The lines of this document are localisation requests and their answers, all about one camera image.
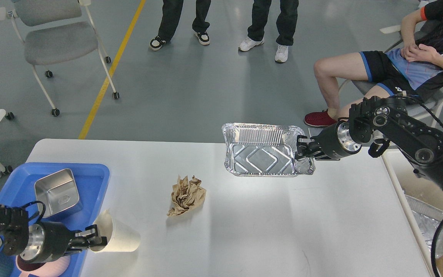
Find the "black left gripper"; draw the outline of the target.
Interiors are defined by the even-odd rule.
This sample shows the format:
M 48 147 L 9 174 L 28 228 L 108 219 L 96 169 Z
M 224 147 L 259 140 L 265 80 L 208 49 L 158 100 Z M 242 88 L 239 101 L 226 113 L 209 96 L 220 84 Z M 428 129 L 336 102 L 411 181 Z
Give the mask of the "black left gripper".
M 44 263 L 107 244 L 108 239 L 100 236 L 97 225 L 70 231 L 60 222 L 39 222 L 29 226 L 28 243 L 19 256 L 26 263 Z

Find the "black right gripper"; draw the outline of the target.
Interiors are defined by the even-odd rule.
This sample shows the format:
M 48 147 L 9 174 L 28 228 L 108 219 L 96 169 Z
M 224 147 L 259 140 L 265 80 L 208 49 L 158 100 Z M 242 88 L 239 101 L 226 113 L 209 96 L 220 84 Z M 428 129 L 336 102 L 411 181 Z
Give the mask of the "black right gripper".
M 348 122 L 337 122 L 328 126 L 314 137 L 298 135 L 295 160 L 306 158 L 317 160 L 340 160 L 358 153 L 362 145 L 355 142 L 350 134 Z

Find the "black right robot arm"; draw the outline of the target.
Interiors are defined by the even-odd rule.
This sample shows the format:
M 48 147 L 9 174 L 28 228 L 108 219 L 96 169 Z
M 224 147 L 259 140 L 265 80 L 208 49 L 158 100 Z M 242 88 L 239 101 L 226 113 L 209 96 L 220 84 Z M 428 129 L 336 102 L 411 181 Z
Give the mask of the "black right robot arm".
M 429 127 L 408 116 L 404 96 L 364 98 L 353 104 L 349 116 L 328 126 L 319 135 L 299 135 L 294 158 L 313 157 L 317 160 L 339 160 L 358 153 L 362 144 L 371 144 L 369 156 L 379 157 L 392 142 L 408 159 L 419 178 L 433 181 L 443 191 L 443 131 Z M 436 242 L 443 228 L 443 219 L 433 236 L 431 263 L 439 276 L 435 261 Z

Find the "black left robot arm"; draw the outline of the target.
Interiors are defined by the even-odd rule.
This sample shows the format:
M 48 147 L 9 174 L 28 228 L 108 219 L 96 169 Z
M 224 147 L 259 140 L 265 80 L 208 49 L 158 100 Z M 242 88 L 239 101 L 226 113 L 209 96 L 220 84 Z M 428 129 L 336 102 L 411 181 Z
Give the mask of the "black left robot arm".
M 46 263 L 78 254 L 93 247 L 105 247 L 106 236 L 96 224 L 84 231 L 69 230 L 60 222 L 43 221 L 46 206 L 40 200 L 21 207 L 0 205 L 0 250 L 19 256 L 26 263 Z

